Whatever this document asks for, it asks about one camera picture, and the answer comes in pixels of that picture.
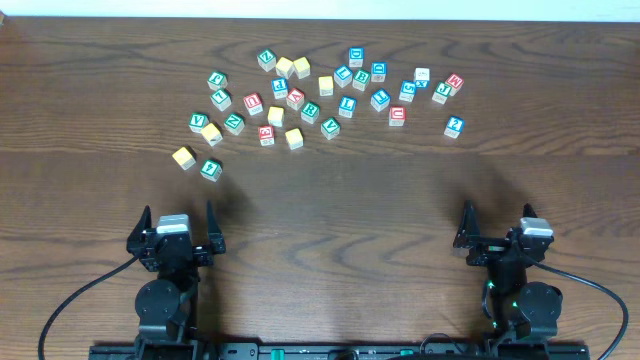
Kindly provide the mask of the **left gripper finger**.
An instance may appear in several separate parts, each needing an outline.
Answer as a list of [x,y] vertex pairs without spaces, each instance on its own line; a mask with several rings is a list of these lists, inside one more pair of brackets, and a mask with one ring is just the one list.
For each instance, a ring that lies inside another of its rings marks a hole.
[[149,205],[144,207],[142,215],[130,233],[131,240],[140,240],[143,237],[143,231],[151,227],[151,209]]
[[222,239],[222,232],[216,220],[213,205],[210,201],[206,203],[206,216],[207,216],[207,236],[209,241],[220,241]]

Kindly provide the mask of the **yellow O block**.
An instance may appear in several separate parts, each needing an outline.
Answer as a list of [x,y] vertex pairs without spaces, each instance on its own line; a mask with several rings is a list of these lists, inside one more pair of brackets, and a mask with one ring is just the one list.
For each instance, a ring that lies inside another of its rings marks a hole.
[[299,128],[294,128],[285,133],[285,138],[290,150],[304,146],[304,137]]

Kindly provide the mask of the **green R block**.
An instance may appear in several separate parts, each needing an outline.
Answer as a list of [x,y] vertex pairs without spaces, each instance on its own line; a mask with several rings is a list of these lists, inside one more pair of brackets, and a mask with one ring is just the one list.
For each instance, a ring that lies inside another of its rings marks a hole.
[[301,119],[309,124],[314,124],[319,117],[320,107],[313,102],[306,102],[301,109]]

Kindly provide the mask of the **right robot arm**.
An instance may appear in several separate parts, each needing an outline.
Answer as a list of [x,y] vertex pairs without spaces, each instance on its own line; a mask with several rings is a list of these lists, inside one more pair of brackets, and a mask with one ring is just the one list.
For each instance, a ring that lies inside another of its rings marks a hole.
[[550,223],[529,204],[505,236],[489,237],[480,231],[472,202],[464,202],[453,247],[468,251],[467,265],[487,269],[483,311],[504,340],[545,341],[557,335],[562,292],[527,279],[527,269],[545,259],[553,242]]

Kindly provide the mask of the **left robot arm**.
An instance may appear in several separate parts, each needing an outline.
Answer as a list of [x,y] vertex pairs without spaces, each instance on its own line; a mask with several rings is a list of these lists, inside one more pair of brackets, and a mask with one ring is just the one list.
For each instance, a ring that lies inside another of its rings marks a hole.
[[151,221],[151,210],[143,213],[126,241],[126,250],[143,267],[157,275],[136,295],[139,336],[151,343],[184,343],[195,331],[199,269],[214,264],[226,252],[222,231],[213,206],[206,205],[207,242],[192,243],[189,216],[166,215]]

